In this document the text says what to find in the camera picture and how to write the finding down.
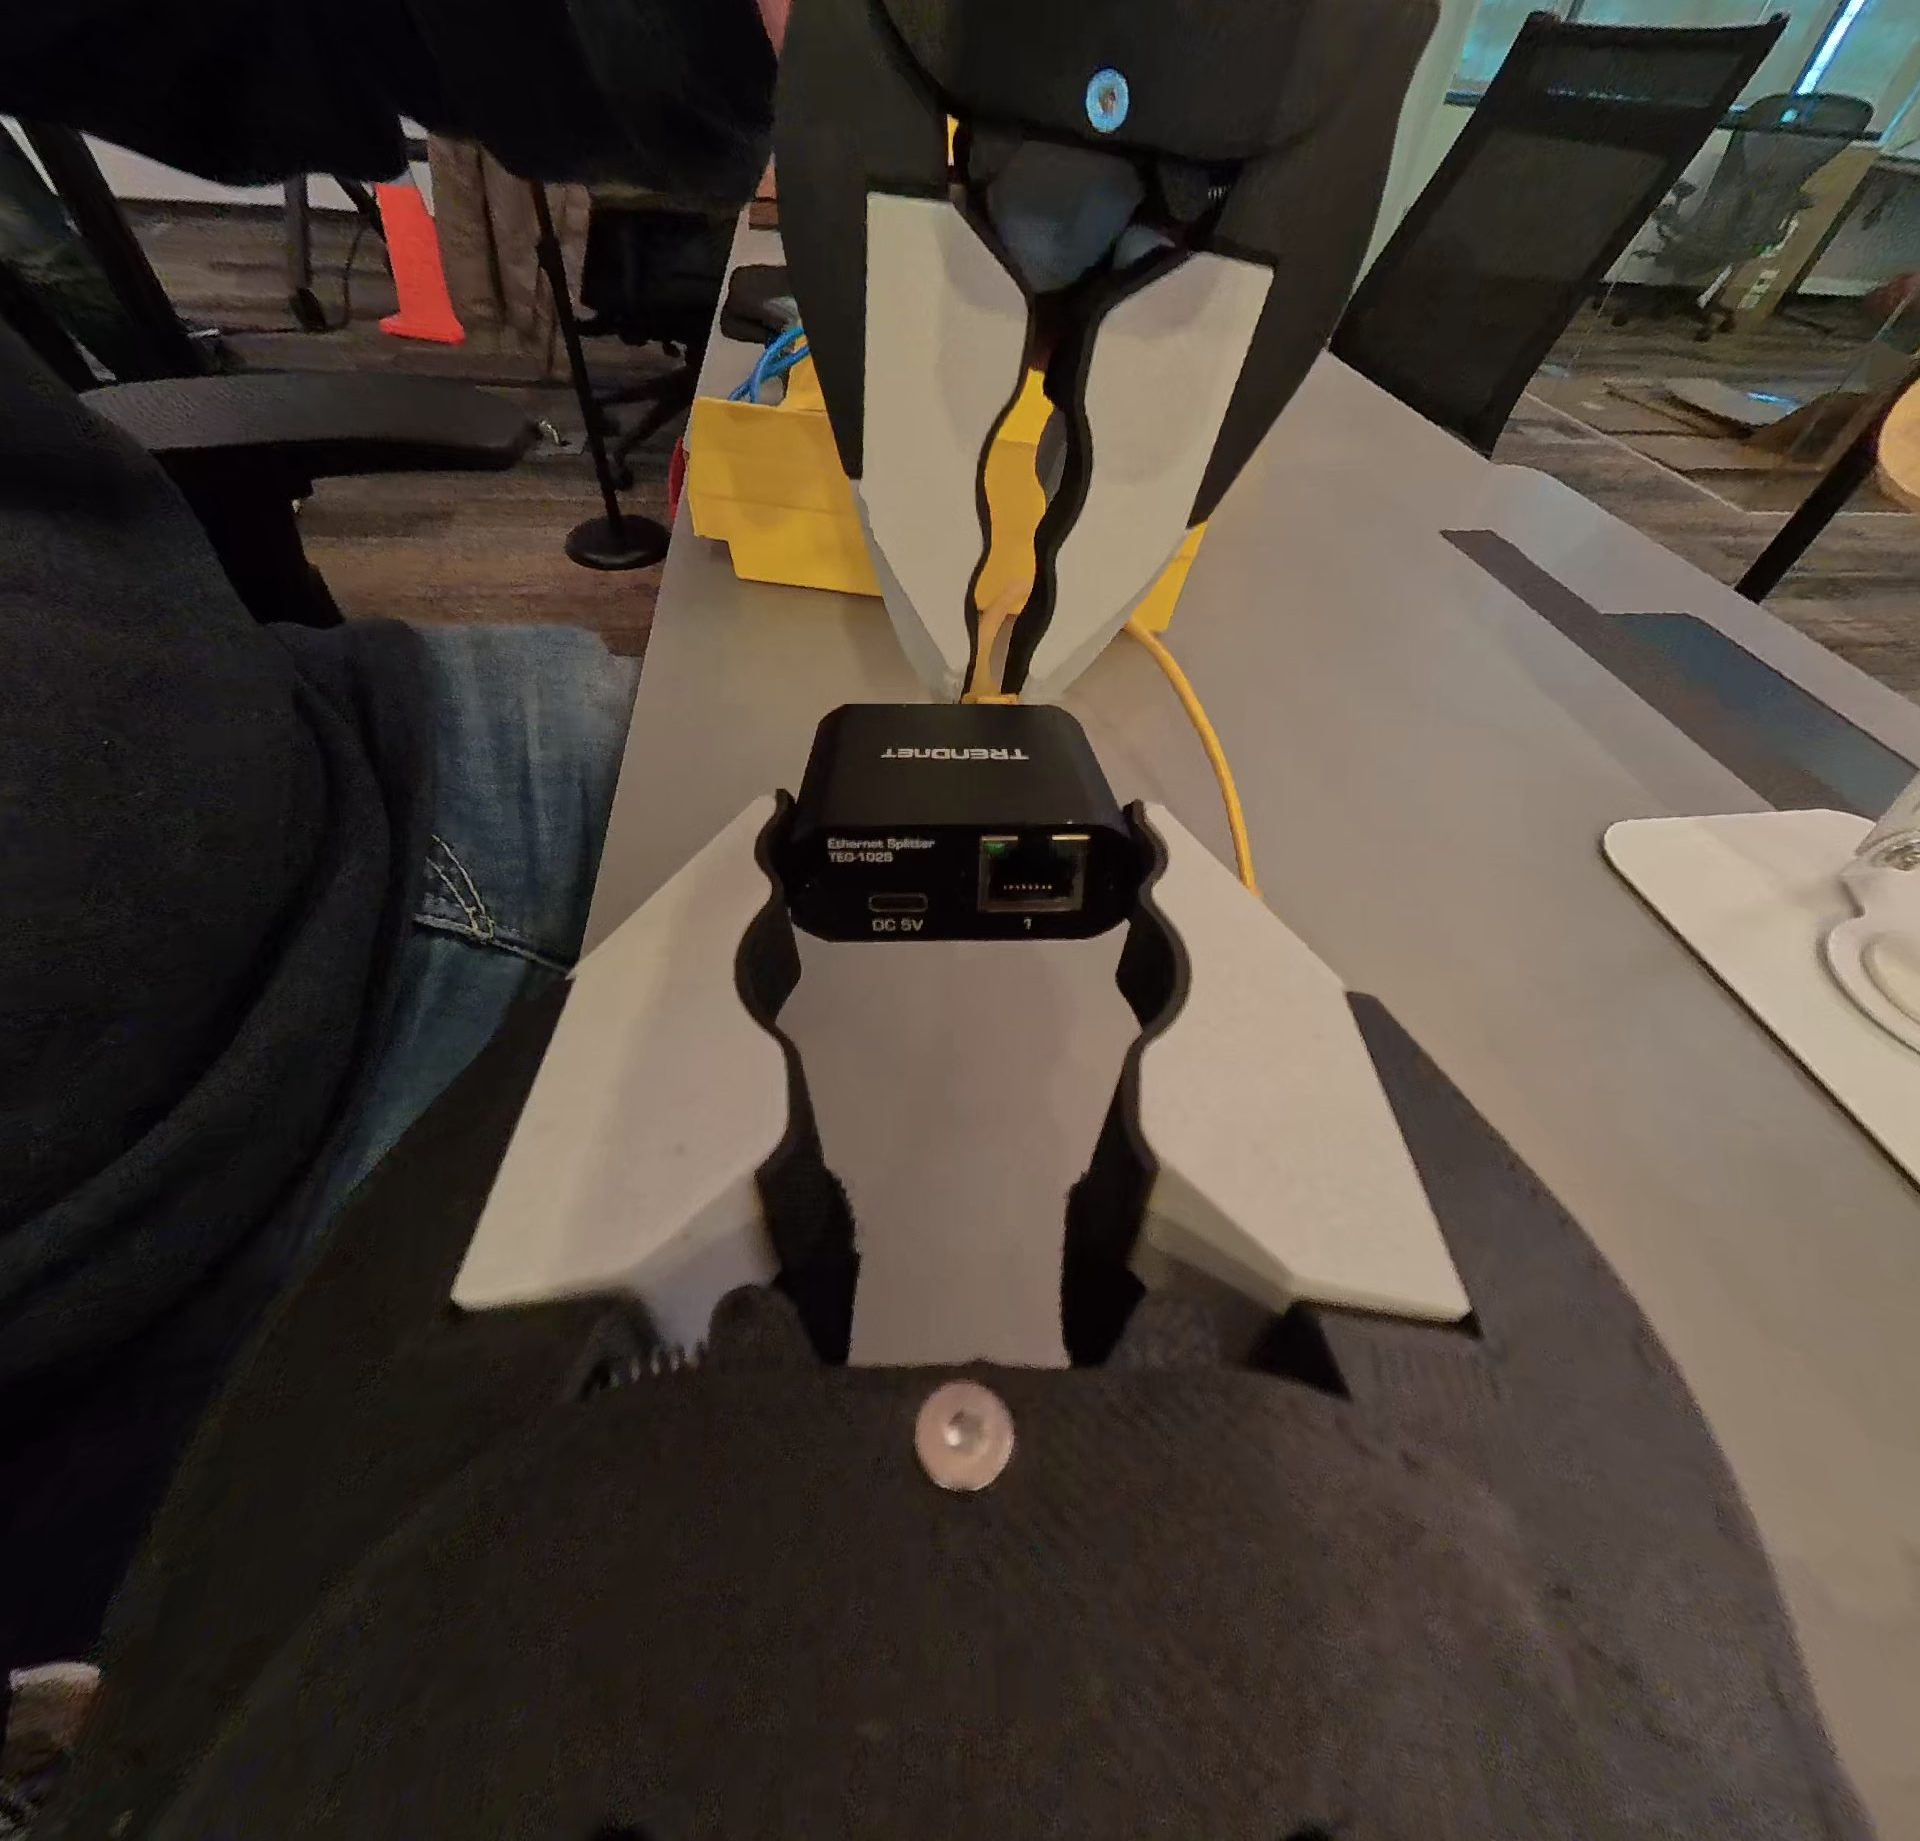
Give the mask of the yellow plastic bin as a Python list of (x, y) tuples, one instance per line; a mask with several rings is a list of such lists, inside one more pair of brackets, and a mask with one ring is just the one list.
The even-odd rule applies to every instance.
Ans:
[[(1037, 453), (1050, 415), (1043, 379), (1028, 370), (991, 451), (993, 550), (976, 594), (980, 608), (1034, 581), (1047, 506)], [(765, 381), (756, 400), (697, 398), (681, 443), (691, 527), (732, 548), (739, 579), (878, 594), (811, 360), (784, 384)]]

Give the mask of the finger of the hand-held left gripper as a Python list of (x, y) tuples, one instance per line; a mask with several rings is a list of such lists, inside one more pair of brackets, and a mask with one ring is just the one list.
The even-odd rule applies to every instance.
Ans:
[(984, 470), (1022, 384), (1028, 308), (949, 199), (870, 192), (867, 243), (859, 525), (916, 678), (957, 701), (991, 556)]
[(1063, 475), (1005, 656), (1022, 698), (1058, 698), (1169, 572), (1269, 293), (1271, 265), (1177, 246), (1096, 284), (1055, 381)]

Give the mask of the white desk mat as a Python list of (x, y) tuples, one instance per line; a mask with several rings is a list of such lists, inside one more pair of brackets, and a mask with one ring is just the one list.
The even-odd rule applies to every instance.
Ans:
[(1831, 927), (1881, 902), (1917, 909), (1917, 873), (1864, 868), (1874, 824), (1831, 809), (1614, 824), (1614, 873), (1806, 1070), (1909, 1182), (1919, 1178), (1919, 1053), (1831, 980)]

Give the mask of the person's left forearm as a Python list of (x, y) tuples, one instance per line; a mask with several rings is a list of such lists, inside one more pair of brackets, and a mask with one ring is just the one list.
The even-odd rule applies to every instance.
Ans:
[(521, 177), (738, 206), (772, 150), (762, 0), (2, 0), (2, 107), (227, 187), (386, 180), (401, 122)]

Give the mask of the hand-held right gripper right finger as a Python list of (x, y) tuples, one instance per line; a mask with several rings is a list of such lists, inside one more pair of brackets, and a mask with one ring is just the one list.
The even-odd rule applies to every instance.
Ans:
[(1344, 981), (1169, 809), (1128, 822), (1116, 989), (1141, 1033), (1065, 1204), (1067, 1359), (1104, 1364), (1169, 1267), (1271, 1319), (1471, 1324)]

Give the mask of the black round-base stand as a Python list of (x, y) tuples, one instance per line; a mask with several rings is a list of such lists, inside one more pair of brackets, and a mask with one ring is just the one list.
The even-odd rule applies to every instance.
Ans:
[(639, 572), (666, 558), (671, 534), (657, 519), (630, 515), (620, 502), (554, 209), (543, 182), (530, 180), (523, 187), (536, 222), (536, 260), (563, 343), (571, 386), (584, 415), (585, 453), (600, 495), (600, 515), (567, 535), (563, 553), (598, 575)]

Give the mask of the black ethernet splitter box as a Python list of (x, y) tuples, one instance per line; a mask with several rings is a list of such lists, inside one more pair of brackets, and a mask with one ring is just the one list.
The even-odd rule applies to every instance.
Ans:
[(794, 927), (829, 944), (1043, 944), (1118, 929), (1146, 857), (1069, 711), (849, 703), (774, 868)]

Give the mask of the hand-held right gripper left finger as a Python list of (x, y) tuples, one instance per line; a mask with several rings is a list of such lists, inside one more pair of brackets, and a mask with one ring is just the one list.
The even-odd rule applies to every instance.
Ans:
[(776, 1287), (844, 1364), (856, 1224), (781, 1014), (801, 955), (756, 798), (577, 965), (453, 1279), (467, 1311), (633, 1302), (673, 1349)]

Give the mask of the white round coaster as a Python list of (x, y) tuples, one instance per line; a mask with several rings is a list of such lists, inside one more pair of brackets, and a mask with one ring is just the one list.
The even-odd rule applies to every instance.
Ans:
[(1919, 1053), (1919, 912), (1881, 902), (1821, 939), (1834, 985), (1881, 1033)]

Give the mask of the orange traffic cone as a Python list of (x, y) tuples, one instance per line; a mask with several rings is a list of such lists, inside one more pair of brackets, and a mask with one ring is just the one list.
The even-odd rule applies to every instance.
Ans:
[(397, 293), (397, 314), (382, 318), (380, 332), (397, 340), (462, 347), (466, 329), (450, 300), (435, 220), (421, 189), (382, 182), (376, 206)]

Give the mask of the person's blue jeans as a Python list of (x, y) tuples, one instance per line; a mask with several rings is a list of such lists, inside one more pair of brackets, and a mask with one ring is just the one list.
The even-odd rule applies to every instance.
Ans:
[(312, 1252), (517, 1003), (585, 951), (639, 662), (587, 628), (419, 628), (426, 798), (376, 1051), (303, 1220)]

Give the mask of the grey office chair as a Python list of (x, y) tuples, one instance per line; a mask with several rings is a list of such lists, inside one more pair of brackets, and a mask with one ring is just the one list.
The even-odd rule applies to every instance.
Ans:
[(1782, 295), (1853, 191), (1827, 174), (1868, 145), (1875, 107), (1834, 93), (1797, 93), (1740, 111), (1706, 184), (1680, 177), (1650, 217), (1640, 248), (1659, 293), (1694, 310), (1694, 336), (1714, 340)]

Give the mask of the person's black hoodie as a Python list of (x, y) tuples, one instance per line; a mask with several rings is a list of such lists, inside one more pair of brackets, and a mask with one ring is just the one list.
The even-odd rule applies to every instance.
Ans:
[(397, 621), (259, 623), (4, 331), (2, 1646), (84, 1661), (323, 1204), (435, 802)]

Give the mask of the black mesh office chair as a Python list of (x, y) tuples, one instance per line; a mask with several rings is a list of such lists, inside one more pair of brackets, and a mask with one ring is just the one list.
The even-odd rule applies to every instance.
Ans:
[(1529, 381), (1787, 27), (1533, 14), (1329, 352), (1490, 457)]

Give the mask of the black slanted pole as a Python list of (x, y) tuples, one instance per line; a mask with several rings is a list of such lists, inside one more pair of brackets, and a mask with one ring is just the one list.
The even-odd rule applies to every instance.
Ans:
[(1908, 356), (1883, 374), (1888, 379), (1868, 388), (1831, 388), (1754, 436), (1755, 451), (1782, 454), (1787, 468), (1804, 465), (1816, 479), (1737, 581), (1740, 599), (1769, 601), (1836, 515), (1877, 475), (1881, 434), (1897, 405), (1917, 388), (1919, 356)]

